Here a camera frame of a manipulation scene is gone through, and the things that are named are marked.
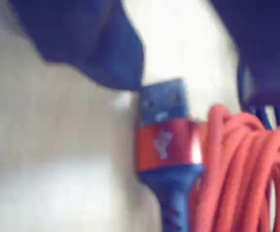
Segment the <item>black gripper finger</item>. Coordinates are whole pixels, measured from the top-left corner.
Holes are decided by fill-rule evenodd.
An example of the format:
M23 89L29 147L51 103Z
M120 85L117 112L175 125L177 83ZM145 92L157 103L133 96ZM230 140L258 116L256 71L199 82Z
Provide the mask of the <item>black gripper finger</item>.
M47 62L70 65L97 84L139 91L144 48L120 0L12 0Z
M280 104L280 0L213 0L244 67L245 106Z

